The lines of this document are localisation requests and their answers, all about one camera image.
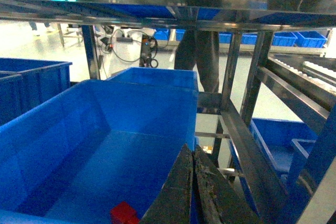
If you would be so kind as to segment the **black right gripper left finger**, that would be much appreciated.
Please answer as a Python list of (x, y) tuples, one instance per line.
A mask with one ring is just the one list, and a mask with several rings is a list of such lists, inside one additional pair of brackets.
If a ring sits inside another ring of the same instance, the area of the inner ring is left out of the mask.
[(158, 196), (140, 223), (190, 223), (193, 155), (184, 144)]

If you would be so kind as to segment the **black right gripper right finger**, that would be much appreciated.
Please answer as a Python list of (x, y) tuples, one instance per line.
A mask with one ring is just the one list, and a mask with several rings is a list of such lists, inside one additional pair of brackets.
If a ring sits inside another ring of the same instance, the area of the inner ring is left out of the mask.
[(235, 192), (208, 155), (198, 145), (194, 153), (194, 175), (203, 223), (260, 223), (260, 218)]

